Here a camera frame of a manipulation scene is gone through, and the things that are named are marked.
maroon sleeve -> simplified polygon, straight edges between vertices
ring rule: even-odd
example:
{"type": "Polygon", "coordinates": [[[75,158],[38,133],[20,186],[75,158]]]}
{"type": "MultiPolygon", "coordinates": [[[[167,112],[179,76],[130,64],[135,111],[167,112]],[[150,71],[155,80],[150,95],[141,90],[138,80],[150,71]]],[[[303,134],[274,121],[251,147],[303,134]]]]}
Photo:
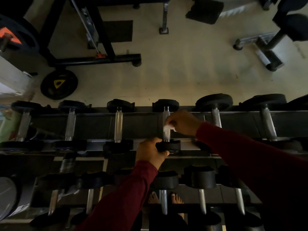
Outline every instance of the maroon sleeve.
{"type": "Polygon", "coordinates": [[[298,206],[307,206],[307,160],[206,122],[196,138],[220,155],[262,203],[280,216],[296,219],[298,206]]]}
{"type": "Polygon", "coordinates": [[[138,161],[119,188],[104,196],[75,231],[129,231],[156,175],[154,165],[147,161],[138,161]]]}

beige floor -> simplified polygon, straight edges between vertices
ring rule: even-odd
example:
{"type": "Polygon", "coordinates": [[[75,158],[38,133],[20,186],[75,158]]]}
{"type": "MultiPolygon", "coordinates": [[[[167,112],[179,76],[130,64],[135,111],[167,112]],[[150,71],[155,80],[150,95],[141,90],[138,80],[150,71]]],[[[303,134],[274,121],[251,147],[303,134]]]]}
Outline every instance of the beige floor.
{"type": "MultiPolygon", "coordinates": [[[[171,0],[168,12],[169,35],[160,35],[162,4],[142,4],[139,10],[131,6],[100,7],[103,20],[133,20],[133,42],[113,43],[116,54],[141,53],[142,65],[130,63],[73,66],[79,79],[76,91],[67,99],[105,107],[109,100],[119,98],[150,106],[161,98],[175,99],[180,105],[194,105],[199,98],[226,93],[234,104],[258,94],[283,93],[288,100],[308,94],[307,42],[292,42],[285,38],[275,49],[285,62],[278,71],[268,71],[256,56],[254,46],[242,51],[232,48],[235,39],[258,33],[277,31],[271,21],[276,12],[263,11],[253,5],[248,10],[219,18],[207,25],[185,18],[191,0],[171,0]]],[[[308,8],[301,13],[308,14],[308,8]]],[[[41,17],[32,21],[40,25],[41,17]]],[[[92,56],[86,49],[83,26],[76,12],[67,3],[56,27],[49,49],[57,58],[92,56]]],[[[39,85],[53,71],[40,56],[16,55],[6,58],[28,72],[38,72],[35,78],[33,102],[56,107],[59,101],[44,97],[39,85]]],[[[12,99],[0,100],[10,103],[12,99]]]]}

person's right hand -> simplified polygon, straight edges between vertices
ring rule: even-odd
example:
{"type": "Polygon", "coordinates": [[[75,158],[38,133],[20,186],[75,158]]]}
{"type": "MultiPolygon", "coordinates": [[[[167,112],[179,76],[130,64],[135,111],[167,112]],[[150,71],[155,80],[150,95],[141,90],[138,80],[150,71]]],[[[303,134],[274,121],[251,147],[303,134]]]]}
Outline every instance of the person's right hand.
{"type": "Polygon", "coordinates": [[[184,135],[196,135],[199,126],[203,123],[187,110],[180,110],[172,113],[165,120],[165,125],[170,125],[175,130],[184,135]]]}

black padded seat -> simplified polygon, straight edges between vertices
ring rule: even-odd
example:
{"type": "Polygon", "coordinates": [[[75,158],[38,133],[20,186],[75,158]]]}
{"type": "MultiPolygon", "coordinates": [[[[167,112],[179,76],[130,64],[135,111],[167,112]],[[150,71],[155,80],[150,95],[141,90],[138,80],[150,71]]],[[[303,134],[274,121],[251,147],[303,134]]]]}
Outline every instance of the black padded seat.
{"type": "Polygon", "coordinates": [[[293,41],[308,40],[308,17],[303,14],[289,14],[276,21],[277,26],[293,41]]]}
{"type": "Polygon", "coordinates": [[[168,3],[170,0],[95,0],[98,6],[134,5],[141,3],[168,3]]]}

bare foot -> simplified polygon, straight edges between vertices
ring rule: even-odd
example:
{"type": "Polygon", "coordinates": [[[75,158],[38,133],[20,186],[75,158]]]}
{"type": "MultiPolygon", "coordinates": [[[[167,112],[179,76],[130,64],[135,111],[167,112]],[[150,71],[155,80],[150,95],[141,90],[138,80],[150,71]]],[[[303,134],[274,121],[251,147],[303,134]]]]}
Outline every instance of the bare foot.
{"type": "MultiPolygon", "coordinates": [[[[181,200],[181,198],[177,194],[172,194],[171,195],[171,202],[173,204],[183,204],[184,202],[181,200]]],[[[179,213],[179,215],[183,218],[184,220],[184,213],[179,213]]]]}
{"type": "Polygon", "coordinates": [[[152,192],[152,194],[150,194],[148,203],[149,204],[159,204],[159,199],[157,197],[157,194],[154,191],[152,192]]]}

